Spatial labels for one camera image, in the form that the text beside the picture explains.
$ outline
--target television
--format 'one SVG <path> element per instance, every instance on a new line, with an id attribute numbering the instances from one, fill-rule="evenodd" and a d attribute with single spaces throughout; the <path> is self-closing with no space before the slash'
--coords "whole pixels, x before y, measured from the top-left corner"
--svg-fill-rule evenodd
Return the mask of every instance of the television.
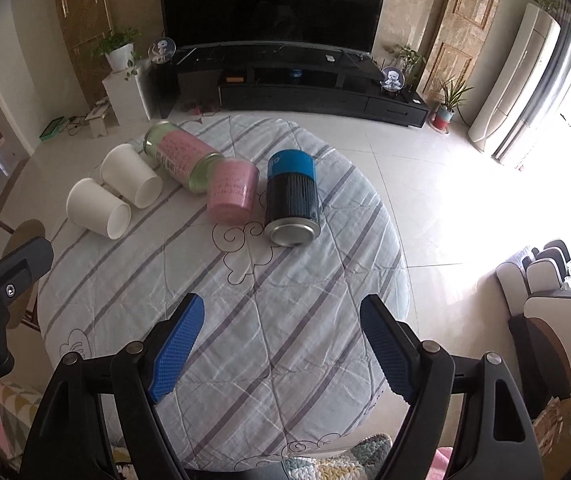
<path id="1" fill-rule="evenodd" d="M 370 53 L 383 0 L 162 0 L 178 47 L 297 43 Z"/>

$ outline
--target blue gripper pad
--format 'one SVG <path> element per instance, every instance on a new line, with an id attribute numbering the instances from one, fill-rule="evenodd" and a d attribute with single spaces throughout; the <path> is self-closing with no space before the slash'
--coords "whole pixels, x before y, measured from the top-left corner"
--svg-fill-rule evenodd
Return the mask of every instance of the blue gripper pad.
<path id="1" fill-rule="evenodd" d="M 178 322 L 176 322 L 175 316 L 180 318 Z M 192 351 L 192 346 L 194 346 L 194 342 L 201 332 L 204 319 L 203 299 L 196 294 L 189 294 L 176 308 L 172 317 L 162 322 L 163 324 L 168 323 L 171 330 L 153 361 L 152 381 L 148 388 L 148 394 L 154 404 L 158 404 L 165 395 L 174 390 L 185 362 Z"/>
<path id="2" fill-rule="evenodd" d="M 421 357 L 379 296 L 361 301 L 361 328 L 390 389 L 412 404 L 418 393 Z"/>

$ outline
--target black can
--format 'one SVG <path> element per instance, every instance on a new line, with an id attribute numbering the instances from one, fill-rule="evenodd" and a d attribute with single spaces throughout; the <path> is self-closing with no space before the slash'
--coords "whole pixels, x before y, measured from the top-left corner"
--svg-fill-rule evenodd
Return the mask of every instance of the black can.
<path id="1" fill-rule="evenodd" d="M 314 159 L 301 150 L 270 157 L 265 232 L 285 247 L 307 245 L 321 232 Z"/>

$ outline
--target glass jar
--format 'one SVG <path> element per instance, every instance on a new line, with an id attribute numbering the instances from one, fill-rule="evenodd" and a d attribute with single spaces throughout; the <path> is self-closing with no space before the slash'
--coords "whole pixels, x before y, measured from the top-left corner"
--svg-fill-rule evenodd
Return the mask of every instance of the glass jar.
<path id="1" fill-rule="evenodd" d="M 212 167 L 223 158 L 203 140 L 168 121 L 148 130 L 143 150 L 193 193 L 207 192 Z"/>

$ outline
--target air conditioner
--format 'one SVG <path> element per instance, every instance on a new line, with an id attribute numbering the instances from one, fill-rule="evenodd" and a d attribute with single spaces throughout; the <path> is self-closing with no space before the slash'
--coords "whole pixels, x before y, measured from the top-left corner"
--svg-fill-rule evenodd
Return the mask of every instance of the air conditioner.
<path id="1" fill-rule="evenodd" d="M 508 136 L 543 76 L 560 30 L 547 12 L 527 4 L 515 44 L 468 132 L 479 151 L 492 155 Z"/>

